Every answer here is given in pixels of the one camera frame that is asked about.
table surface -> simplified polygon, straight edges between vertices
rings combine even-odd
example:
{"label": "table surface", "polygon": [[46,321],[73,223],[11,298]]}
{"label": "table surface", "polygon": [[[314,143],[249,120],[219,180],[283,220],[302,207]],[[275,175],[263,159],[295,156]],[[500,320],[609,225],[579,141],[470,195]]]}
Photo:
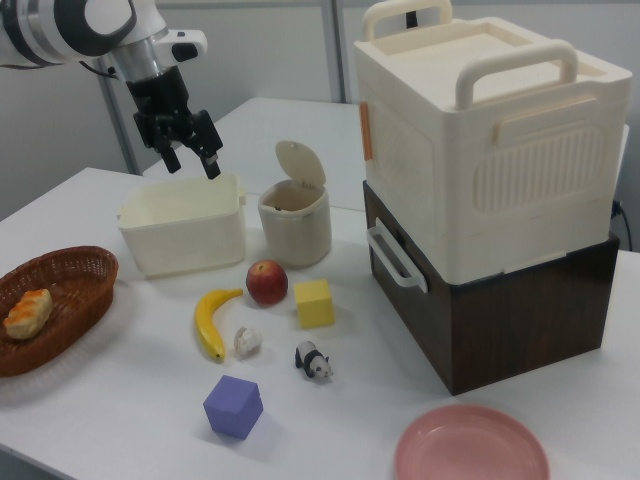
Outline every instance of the table surface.
{"label": "table surface", "polygon": [[[224,147],[218,164],[237,173],[248,193],[260,195],[289,177],[275,153],[280,140],[293,140],[311,148],[322,162],[332,206],[364,210],[362,181],[364,156],[357,105],[253,98],[216,122]],[[182,168],[167,172],[159,161],[145,177],[169,180],[204,176],[200,159],[180,146],[176,154]]]}
{"label": "table surface", "polygon": [[[257,197],[247,196],[239,264],[146,280],[117,228],[131,189],[157,179],[87,169],[0,222],[0,272],[48,251],[99,245],[120,263],[106,315],[71,348],[0,379],[0,448],[63,478],[393,478],[396,444],[434,408],[480,404],[526,425],[553,479],[635,479],[640,471],[640,255],[620,252],[602,348],[457,397],[449,395],[370,273],[362,211],[332,207],[334,240],[290,285],[326,278],[336,324],[301,330],[290,294],[248,296],[217,312],[230,341],[259,328],[257,355],[224,363],[198,344],[193,310],[215,288],[242,287],[268,255]],[[294,352],[311,340],[331,358],[329,383],[307,379]],[[202,403],[222,375],[254,381],[264,413],[245,441],[214,433]]]}

yellow cube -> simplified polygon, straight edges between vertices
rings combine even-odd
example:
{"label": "yellow cube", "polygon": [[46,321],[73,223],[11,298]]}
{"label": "yellow cube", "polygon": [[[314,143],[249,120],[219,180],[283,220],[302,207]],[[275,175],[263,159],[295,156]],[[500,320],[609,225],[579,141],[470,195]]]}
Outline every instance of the yellow cube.
{"label": "yellow cube", "polygon": [[327,280],[312,280],[293,286],[302,328],[323,327],[336,321]]}

brown box handle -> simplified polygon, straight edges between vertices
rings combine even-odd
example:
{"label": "brown box handle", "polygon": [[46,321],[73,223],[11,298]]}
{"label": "brown box handle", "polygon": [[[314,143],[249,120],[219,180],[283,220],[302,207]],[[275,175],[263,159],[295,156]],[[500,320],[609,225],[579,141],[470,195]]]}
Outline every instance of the brown box handle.
{"label": "brown box handle", "polygon": [[369,127],[369,106],[367,102],[360,102],[360,128],[362,130],[362,151],[364,159],[373,159],[371,150],[371,129]]}

black cable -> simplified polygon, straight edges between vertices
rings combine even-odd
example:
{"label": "black cable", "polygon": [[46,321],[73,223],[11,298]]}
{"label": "black cable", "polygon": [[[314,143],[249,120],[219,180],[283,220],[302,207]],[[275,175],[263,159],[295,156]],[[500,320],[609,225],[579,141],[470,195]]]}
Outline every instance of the black cable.
{"label": "black cable", "polygon": [[631,243],[631,229],[629,228],[629,220],[627,220],[627,214],[624,213],[622,207],[620,207],[620,211],[622,212],[622,218],[624,218],[624,224],[627,227],[627,238],[629,239],[629,251],[633,252],[633,244]]}
{"label": "black cable", "polygon": [[418,26],[417,12],[407,12],[405,14],[405,20],[406,20],[407,30],[410,28],[417,27]]}
{"label": "black cable", "polygon": [[627,218],[627,214],[622,208],[622,203],[618,200],[613,201],[613,205],[611,205],[611,218],[617,217],[618,215],[622,215],[624,219],[624,226],[627,229],[627,240],[629,241],[629,251],[633,252],[633,243],[631,242],[631,227],[629,226],[629,219]]}
{"label": "black cable", "polygon": [[95,68],[90,67],[89,65],[87,65],[87,63],[86,63],[86,62],[81,61],[81,62],[80,62],[80,65],[82,65],[84,68],[86,68],[86,69],[87,69],[87,70],[89,70],[90,72],[95,73],[96,75],[100,75],[101,77],[105,77],[105,78],[113,78],[113,79],[115,79],[115,80],[117,80],[117,79],[118,79],[118,77],[117,77],[116,75],[114,75],[114,74],[112,74],[112,73],[104,73],[104,72],[101,72],[100,70],[96,70]]}

banana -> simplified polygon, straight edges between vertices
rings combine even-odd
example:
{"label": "banana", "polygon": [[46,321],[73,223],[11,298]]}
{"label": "banana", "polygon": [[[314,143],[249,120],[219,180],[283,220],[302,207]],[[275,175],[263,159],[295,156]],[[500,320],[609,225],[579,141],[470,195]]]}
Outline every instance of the banana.
{"label": "banana", "polygon": [[226,350],[224,341],[213,322],[213,314],[223,303],[242,295],[241,288],[232,290],[212,290],[202,297],[196,305],[194,314],[198,338],[202,346],[213,358],[224,359]]}

